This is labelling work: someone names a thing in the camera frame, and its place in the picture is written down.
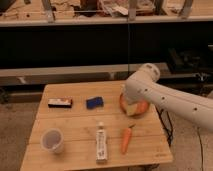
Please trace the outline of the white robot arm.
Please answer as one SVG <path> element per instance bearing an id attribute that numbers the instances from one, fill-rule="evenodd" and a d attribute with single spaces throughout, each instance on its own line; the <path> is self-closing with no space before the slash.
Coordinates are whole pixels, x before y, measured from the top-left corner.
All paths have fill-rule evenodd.
<path id="1" fill-rule="evenodd" d="M 124 83 L 127 103 L 146 100 L 213 132 L 213 99 L 160 85 L 159 78 L 160 70 L 155 64 L 143 64 Z"/>

